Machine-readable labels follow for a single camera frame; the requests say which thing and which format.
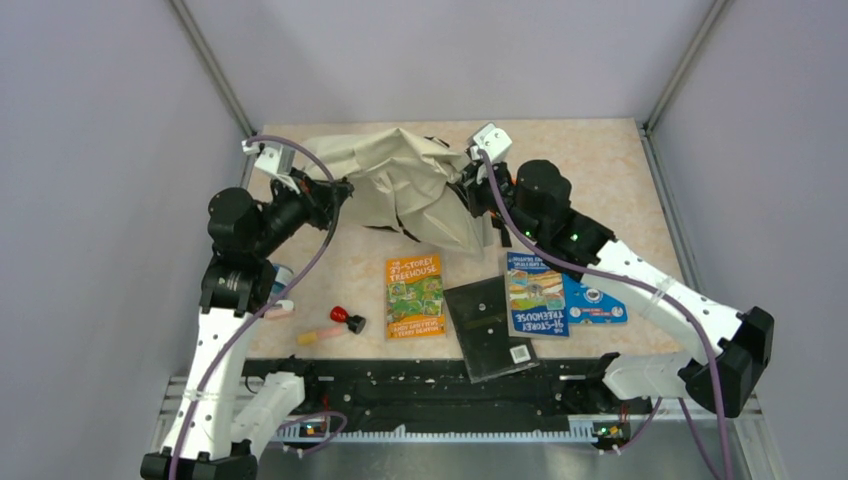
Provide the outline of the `pink white eraser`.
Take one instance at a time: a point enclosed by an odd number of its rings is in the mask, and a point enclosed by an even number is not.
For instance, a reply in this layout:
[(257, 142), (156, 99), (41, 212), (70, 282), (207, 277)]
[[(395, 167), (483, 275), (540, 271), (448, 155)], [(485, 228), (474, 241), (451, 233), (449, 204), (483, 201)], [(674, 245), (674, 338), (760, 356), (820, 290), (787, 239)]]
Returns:
[(265, 313), (262, 315), (263, 319), (267, 320), (277, 320), (287, 316), (290, 316), (295, 311), (295, 303), (291, 300), (281, 300), (275, 302)]

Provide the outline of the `red black stamp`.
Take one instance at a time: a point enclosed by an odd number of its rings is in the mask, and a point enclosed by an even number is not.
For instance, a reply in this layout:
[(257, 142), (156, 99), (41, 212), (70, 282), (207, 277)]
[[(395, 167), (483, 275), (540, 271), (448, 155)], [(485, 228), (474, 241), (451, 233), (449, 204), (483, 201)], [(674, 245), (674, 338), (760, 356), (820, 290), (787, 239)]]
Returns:
[(367, 320), (360, 315), (350, 314), (341, 306), (335, 306), (329, 313), (329, 318), (340, 324), (344, 324), (349, 331), (358, 335), (365, 328)]

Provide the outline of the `light blue book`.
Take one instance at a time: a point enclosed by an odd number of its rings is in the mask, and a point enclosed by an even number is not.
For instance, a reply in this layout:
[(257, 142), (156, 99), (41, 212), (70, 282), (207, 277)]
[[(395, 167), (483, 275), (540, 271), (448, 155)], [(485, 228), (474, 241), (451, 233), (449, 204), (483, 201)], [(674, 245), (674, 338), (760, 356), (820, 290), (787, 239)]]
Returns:
[(562, 275), (566, 319), (570, 324), (626, 324), (628, 312), (616, 298)]

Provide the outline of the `black notebook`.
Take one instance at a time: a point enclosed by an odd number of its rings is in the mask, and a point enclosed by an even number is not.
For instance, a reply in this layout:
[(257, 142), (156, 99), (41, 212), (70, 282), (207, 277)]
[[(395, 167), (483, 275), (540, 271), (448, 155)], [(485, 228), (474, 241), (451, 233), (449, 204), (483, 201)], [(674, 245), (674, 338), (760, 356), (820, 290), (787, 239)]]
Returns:
[(444, 291), (444, 300), (471, 383), (482, 383), (540, 364), (528, 338), (509, 330), (502, 276)]

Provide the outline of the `beige canvas student bag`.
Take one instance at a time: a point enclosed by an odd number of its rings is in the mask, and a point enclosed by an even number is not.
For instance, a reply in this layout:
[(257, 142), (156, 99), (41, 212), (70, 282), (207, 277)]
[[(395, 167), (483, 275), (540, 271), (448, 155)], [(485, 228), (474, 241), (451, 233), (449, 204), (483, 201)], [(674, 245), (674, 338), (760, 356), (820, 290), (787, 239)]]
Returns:
[(491, 227), (469, 213), (451, 188), (471, 160), (460, 151), (403, 128), (307, 139), (332, 176), (353, 185), (341, 220), (389, 228), (445, 250), (483, 255)]

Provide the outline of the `blue glue bottle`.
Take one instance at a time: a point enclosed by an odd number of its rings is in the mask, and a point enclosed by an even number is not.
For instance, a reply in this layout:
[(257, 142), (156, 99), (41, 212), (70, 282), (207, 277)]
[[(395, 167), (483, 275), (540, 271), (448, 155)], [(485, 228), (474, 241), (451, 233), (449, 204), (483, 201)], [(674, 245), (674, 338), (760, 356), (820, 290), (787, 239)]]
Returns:
[(280, 294), (291, 283), (295, 273), (286, 265), (273, 263), (272, 266), (275, 276), (271, 287), (271, 295), (275, 296)]

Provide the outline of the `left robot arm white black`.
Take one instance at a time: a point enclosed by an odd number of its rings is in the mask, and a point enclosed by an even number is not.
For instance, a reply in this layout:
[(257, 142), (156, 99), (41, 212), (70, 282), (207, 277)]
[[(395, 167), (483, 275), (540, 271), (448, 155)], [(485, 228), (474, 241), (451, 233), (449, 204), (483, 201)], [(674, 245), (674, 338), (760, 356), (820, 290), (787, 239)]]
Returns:
[(304, 225), (327, 233), (295, 286), (326, 251), (340, 208), (352, 196), (347, 179), (313, 180), (296, 171), (293, 182), (270, 183), (259, 201), (242, 187), (209, 201), (212, 257), (201, 281), (198, 336), (185, 390), (161, 446), (146, 454), (144, 479), (254, 479), (259, 460), (285, 418), (319, 404), (320, 386), (293, 373), (273, 373), (242, 410), (236, 408), (247, 350), (258, 320), (279, 297), (270, 255)]

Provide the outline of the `orange treehouse book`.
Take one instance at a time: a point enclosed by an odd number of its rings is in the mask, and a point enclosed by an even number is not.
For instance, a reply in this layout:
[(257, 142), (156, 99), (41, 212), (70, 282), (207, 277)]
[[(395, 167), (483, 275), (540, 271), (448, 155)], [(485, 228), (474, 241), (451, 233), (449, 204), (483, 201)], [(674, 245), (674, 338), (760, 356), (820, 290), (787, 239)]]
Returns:
[(447, 333), (438, 254), (391, 258), (385, 265), (385, 336), (399, 341)]

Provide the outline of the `blue 91-storey treehouse book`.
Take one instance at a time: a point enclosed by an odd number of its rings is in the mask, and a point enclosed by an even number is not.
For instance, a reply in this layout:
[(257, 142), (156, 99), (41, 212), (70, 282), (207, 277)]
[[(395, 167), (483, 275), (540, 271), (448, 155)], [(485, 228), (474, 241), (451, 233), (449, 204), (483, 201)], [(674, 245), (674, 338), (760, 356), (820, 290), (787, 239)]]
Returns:
[(562, 274), (536, 255), (509, 251), (505, 256), (507, 325), (514, 337), (568, 338)]

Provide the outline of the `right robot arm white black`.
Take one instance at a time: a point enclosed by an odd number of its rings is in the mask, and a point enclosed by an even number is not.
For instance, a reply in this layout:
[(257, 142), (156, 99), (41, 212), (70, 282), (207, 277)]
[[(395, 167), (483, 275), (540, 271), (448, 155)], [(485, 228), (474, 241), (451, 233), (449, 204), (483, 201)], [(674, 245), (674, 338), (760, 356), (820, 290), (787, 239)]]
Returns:
[(473, 216), (490, 213), (554, 270), (611, 295), (672, 337), (671, 354), (604, 356), (586, 385), (589, 404), (612, 412), (625, 400), (679, 397), (724, 418), (740, 416), (769, 365), (774, 317), (721, 304), (637, 255), (608, 227), (572, 208), (571, 184), (536, 159), (511, 177), (505, 163), (473, 160), (456, 183)]

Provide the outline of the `yellow pink highlighter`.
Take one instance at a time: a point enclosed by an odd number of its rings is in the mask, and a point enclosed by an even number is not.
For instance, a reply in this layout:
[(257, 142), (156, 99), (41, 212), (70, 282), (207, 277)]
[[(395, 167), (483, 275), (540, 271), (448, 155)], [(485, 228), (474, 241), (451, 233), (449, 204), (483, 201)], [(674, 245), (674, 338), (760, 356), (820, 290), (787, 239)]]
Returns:
[(347, 327), (343, 325), (315, 329), (299, 334), (296, 338), (296, 343), (299, 346), (309, 346), (330, 338), (344, 335), (346, 332)]

